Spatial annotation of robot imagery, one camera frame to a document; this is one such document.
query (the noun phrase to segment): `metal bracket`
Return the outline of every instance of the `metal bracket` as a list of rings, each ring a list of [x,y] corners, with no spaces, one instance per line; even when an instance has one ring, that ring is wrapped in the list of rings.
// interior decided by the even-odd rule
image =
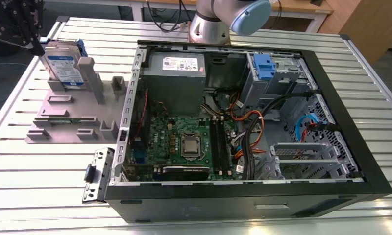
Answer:
[[[103,148],[96,150],[92,163],[87,167],[84,180],[87,182],[83,204],[105,203],[105,188],[109,182],[111,166],[115,150]]]

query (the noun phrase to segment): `red wire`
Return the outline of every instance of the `red wire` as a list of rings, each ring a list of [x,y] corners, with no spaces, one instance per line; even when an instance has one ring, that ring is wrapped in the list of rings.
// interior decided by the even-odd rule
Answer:
[[[137,132],[136,135],[133,137],[133,139],[137,137],[140,131],[141,131],[141,127],[143,127],[143,122],[144,122],[144,117],[145,117],[145,111],[147,111],[147,104],[148,104],[148,89],[145,90],[145,105],[144,105],[144,110],[143,110],[143,115],[141,115],[141,120],[139,122],[139,128],[137,128]]]

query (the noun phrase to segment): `white sticker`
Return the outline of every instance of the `white sticker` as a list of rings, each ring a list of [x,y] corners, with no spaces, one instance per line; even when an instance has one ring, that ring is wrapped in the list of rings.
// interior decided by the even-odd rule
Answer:
[[[199,71],[198,58],[166,57],[163,70]]]
[[[238,173],[244,173],[244,167],[242,165],[238,165],[235,171]]]
[[[238,100],[235,104],[238,105],[238,107],[243,108],[244,104],[242,103],[242,101]]]
[[[71,56],[49,55],[49,66],[60,81],[71,88],[79,88],[84,84],[80,71],[73,67],[75,59]]]

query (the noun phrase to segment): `desk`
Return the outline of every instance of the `desk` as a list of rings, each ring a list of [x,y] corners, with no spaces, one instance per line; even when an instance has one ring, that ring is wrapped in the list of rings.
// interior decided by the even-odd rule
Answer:
[[[68,2],[81,4],[116,5],[128,6],[132,8],[133,20],[143,21],[143,9],[148,7],[145,0],[47,0],[52,2]],[[327,15],[332,14],[334,10],[324,1],[322,6],[312,5],[310,0],[280,0],[282,1],[282,17],[311,19],[307,32],[316,33],[322,27]],[[151,7],[179,9],[179,0],[149,0]],[[198,0],[183,0],[187,9],[196,11]],[[272,5],[272,16],[278,16],[279,3]]]
[[[151,22],[71,18],[53,39],[84,40],[103,80],[124,76],[136,40],[188,41],[187,30],[164,34]],[[355,45],[338,35],[260,30],[231,34],[234,45],[306,49],[324,70],[392,186],[392,94]],[[84,172],[95,150],[115,144],[27,144],[24,139],[49,89],[35,57],[0,111],[0,232],[39,234],[392,234],[392,195],[320,218],[127,224],[107,204],[83,205]]]

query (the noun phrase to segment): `wooden desk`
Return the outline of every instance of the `wooden desk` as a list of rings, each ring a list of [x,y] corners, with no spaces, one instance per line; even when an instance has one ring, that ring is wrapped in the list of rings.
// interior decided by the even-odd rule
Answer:
[[[143,21],[143,9],[148,7],[145,0],[47,0],[52,2],[68,2],[81,4],[129,6],[132,8],[133,20]],[[151,7],[179,9],[179,0],[149,0]],[[187,9],[195,11],[198,0],[183,0]],[[322,6],[312,5],[310,0],[280,0],[282,2],[282,17],[311,19],[311,24],[306,32],[316,33],[322,27],[327,15],[331,15],[334,10],[327,2]],[[279,3],[272,5],[272,16],[278,16]]]

